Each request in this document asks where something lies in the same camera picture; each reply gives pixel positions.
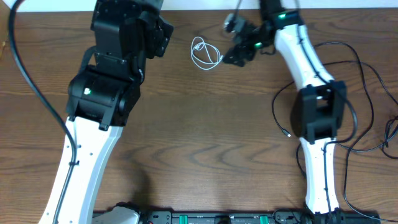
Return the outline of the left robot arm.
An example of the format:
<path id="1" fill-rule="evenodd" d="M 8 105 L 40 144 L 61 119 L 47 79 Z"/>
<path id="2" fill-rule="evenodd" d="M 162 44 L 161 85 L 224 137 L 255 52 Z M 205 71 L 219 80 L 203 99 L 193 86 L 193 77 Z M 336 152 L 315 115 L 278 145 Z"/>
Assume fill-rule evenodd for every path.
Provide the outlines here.
<path id="1" fill-rule="evenodd" d="M 41 223 L 90 223 L 109 156 L 145 79 L 146 61 L 162 57 L 174 30 L 162 1 L 98 1 L 94 46 L 68 86 L 62 157 Z"/>

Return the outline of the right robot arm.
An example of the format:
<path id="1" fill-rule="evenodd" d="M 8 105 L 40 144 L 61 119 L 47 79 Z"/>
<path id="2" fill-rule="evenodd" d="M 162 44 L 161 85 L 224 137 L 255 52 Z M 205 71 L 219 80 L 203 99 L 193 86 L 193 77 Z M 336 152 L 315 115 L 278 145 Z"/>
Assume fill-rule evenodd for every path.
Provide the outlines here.
<path id="1" fill-rule="evenodd" d="M 333 156 L 337 130 L 342 125 L 346 86 L 324 68 L 298 10 L 288 11 L 280 1 L 261 1 L 260 13 L 259 27 L 238 12 L 226 17 L 224 29 L 234 34 L 235 45 L 223 61 L 243 67 L 256 52 L 270 46 L 281 54 L 297 89 L 290 123 L 305 156 L 305 203 L 314 215 L 331 214 L 339 207 Z"/>

